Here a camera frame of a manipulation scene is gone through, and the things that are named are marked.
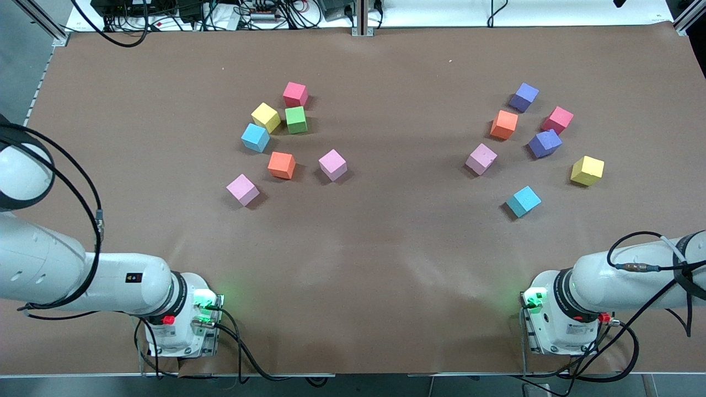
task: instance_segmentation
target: pink cube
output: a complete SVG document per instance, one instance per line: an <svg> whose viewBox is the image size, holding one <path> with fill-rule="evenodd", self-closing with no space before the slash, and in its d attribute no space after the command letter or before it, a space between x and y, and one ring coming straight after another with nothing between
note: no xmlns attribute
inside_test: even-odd
<svg viewBox="0 0 706 397"><path fill-rule="evenodd" d="M544 120L544 124L542 124L542 131L549 131L550 129L553 129L557 134L561 134L561 132L569 126L571 119L573 119L573 113L567 112L557 106L554 108L554 111L549 115L549 117Z"/></svg>
<svg viewBox="0 0 706 397"><path fill-rule="evenodd" d="M287 107L297 107L306 105L306 100L309 98L309 93L306 91L306 86L289 82L285 88L285 93L282 94Z"/></svg>
<svg viewBox="0 0 706 397"><path fill-rule="evenodd" d="M243 174L240 174L233 182L230 182L226 189L240 201L243 207L247 206L248 203L260 194L260 191L255 187L253 182L250 182L250 179Z"/></svg>
<svg viewBox="0 0 706 397"><path fill-rule="evenodd" d="M348 170L346 160L333 149L322 158L318 159L318 164L321 166L323 173L326 174L331 181L335 181Z"/></svg>
<svg viewBox="0 0 706 397"><path fill-rule="evenodd" d="M483 172L485 172L488 167L490 167L490 164L493 164L493 161L498 157L495 152L490 150L488 146L485 146L483 143L478 145L476 150L473 150L473 153L471 153L470 156L468 156L468 160L466 160L466 165L468 168L471 170L474 170L476 174L478 175L483 175Z"/></svg>

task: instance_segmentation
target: purple cube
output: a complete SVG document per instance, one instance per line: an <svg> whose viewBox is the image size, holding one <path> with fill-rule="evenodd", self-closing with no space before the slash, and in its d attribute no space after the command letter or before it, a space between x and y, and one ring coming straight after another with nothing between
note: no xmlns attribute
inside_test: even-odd
<svg viewBox="0 0 706 397"><path fill-rule="evenodd" d="M230 184L226 186L226 189L240 201L243 207L247 206L248 203L260 194L260 191L255 187L253 182L250 182L250 179L243 174L240 174L233 182L230 182Z"/></svg>
<svg viewBox="0 0 706 397"><path fill-rule="evenodd" d="M561 138L553 129L540 132L529 142L529 148L532 149L536 158L554 153L559 146L561 146Z"/></svg>
<svg viewBox="0 0 706 397"><path fill-rule="evenodd" d="M495 154L495 152L490 150L488 146L481 143L478 145L476 150L473 150L473 153L468 156L466 165L471 170L474 170L476 174L483 175L483 172L490 167L490 164L493 164L493 161L495 161L497 157L498 155Z"/></svg>
<svg viewBox="0 0 706 397"><path fill-rule="evenodd" d="M323 173L326 174L331 181L335 181L348 170L346 160L344 160L335 149L332 149L322 158L318 159L318 164L321 166Z"/></svg>
<svg viewBox="0 0 706 397"><path fill-rule="evenodd" d="M539 90L527 83L522 83L510 100L510 106L524 113L537 97L537 94L539 94Z"/></svg>

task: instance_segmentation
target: blue cube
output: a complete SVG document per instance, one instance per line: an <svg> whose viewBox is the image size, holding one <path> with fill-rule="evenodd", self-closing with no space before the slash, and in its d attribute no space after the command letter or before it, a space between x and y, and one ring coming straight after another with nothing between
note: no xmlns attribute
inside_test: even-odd
<svg viewBox="0 0 706 397"><path fill-rule="evenodd" d="M262 153L267 142L270 141L270 134L263 127L250 123L240 139L243 140L246 148Z"/></svg>
<svg viewBox="0 0 706 397"><path fill-rule="evenodd" d="M508 200L508 206L511 210L513 210L515 216L520 218L541 202L542 200L539 199L532 188L525 186L522 190L510 197L510 200Z"/></svg>
<svg viewBox="0 0 706 397"><path fill-rule="evenodd" d="M510 106L524 113L537 97L537 94L539 94L539 90L527 83L522 83L510 100Z"/></svg>
<svg viewBox="0 0 706 397"><path fill-rule="evenodd" d="M536 158L554 153L559 146L561 146L561 138L553 129L540 132L529 142L529 148L532 149Z"/></svg>

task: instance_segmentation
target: brown table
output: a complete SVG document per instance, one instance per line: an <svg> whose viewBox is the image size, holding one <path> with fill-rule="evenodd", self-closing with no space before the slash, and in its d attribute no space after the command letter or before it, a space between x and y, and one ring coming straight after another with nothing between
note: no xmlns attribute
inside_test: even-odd
<svg viewBox="0 0 706 397"><path fill-rule="evenodd" d="M267 154L239 140L260 102L282 111L287 81L313 96L310 132L280 127L266 150L294 154L292 181L269 176ZM509 141L489 138L522 81L538 99ZM176 32L135 49L79 34L56 50L29 125L96 181L105 251L203 275L268 371L517 373L517 294L538 272L635 230L704 227L704 99L688 39L669 24L383 30L371 40ZM533 160L525 144L556 105L575 113L564 145ZM498 153L482 177L463 167L478 143ZM337 183L318 170L331 148L349 163ZM588 189L568 182L583 155L606 162ZM262 191L251 208L225 189L241 173ZM526 185L542 204L516 220L502 204ZM19 215L91 247L60 183ZM1 303L2 374L137 372L125 316L53 324L17 306ZM639 320L637 370L706 371L704 314L695 311L690 340L664 312ZM222 338L218 356L181 373L232 373L233 352ZM529 368L565 361L531 357Z"/></svg>

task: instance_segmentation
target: wooden block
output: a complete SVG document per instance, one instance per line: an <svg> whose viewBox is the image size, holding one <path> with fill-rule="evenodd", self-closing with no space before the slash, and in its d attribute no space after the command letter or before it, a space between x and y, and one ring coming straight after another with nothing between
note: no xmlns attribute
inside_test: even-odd
<svg viewBox="0 0 706 397"><path fill-rule="evenodd" d="M309 93L306 91L304 84L288 82L285 88L285 93L282 94L287 107L297 107L306 105L306 100L309 98Z"/></svg>
<svg viewBox="0 0 706 397"><path fill-rule="evenodd" d="M553 129L550 129L535 135L529 142L529 148L532 149L536 158L542 158L554 153L561 144L559 135Z"/></svg>
<svg viewBox="0 0 706 397"><path fill-rule="evenodd" d="M542 124L542 129L545 131L553 129L554 131L556 131L557 134L561 134L561 132L569 126L569 123L571 123L571 119L573 119L573 113L568 112L557 106L551 112L549 117L544 120L544 124Z"/></svg>
<svg viewBox="0 0 706 397"><path fill-rule="evenodd" d="M524 113L527 111L527 108L530 107L532 102L534 102L537 94L539 94L539 90L527 83L522 83L520 84L520 88L518 88L517 92L513 95L513 98L510 100L509 105Z"/></svg>
<svg viewBox="0 0 706 397"><path fill-rule="evenodd" d="M272 152L270 164L267 166L267 169L270 170L273 177L291 179L296 164L293 155L289 153Z"/></svg>
<svg viewBox="0 0 706 397"><path fill-rule="evenodd" d="M495 152L490 150L488 146L481 143L478 145L476 150L473 150L473 153L468 156L466 165L471 170L474 170L476 174L483 175L483 172L490 167L490 164L493 164L493 161L495 161L497 157L498 155L495 154Z"/></svg>
<svg viewBox="0 0 706 397"><path fill-rule="evenodd" d="M500 139L508 139L515 132L517 126L517 115L501 110L493 120L490 134Z"/></svg>
<svg viewBox="0 0 706 397"><path fill-rule="evenodd" d="M542 200L535 194L529 186L525 186L519 192L513 194L508 200L508 206L515 213L515 216L521 218L531 209L538 206Z"/></svg>
<svg viewBox="0 0 706 397"><path fill-rule="evenodd" d="M270 141L270 134L263 127L250 123L240 139L246 148L262 153Z"/></svg>
<svg viewBox="0 0 706 397"><path fill-rule="evenodd" d="M321 166L323 173L326 174L331 181L340 178L340 176L345 174L348 170L346 160L344 160L335 149L332 149L322 158L318 159L318 164Z"/></svg>
<svg viewBox="0 0 706 397"><path fill-rule="evenodd" d="M303 106L288 107L285 109L285 117L287 118L287 129L290 134L299 134L309 130L306 125L306 115L304 114Z"/></svg>
<svg viewBox="0 0 706 397"><path fill-rule="evenodd" d="M260 194L260 191L255 187L253 182L250 182L250 179L243 174L240 174L233 182L230 182L230 184L226 186L226 189L240 201L243 207L247 206L248 203Z"/></svg>
<svg viewBox="0 0 706 397"><path fill-rule="evenodd" d="M277 113L277 110L269 107L264 102L261 103L257 109L255 109L255 112L253 112L251 116L253 117L255 124L264 127L270 134L275 130L275 128L277 128L278 125L280 125L281 122L280 114Z"/></svg>
<svg viewBox="0 0 706 397"><path fill-rule="evenodd" d="M601 160L583 156L578 160L571 169L571 180L586 186L598 182L598 179L603 177L603 166L605 163Z"/></svg>

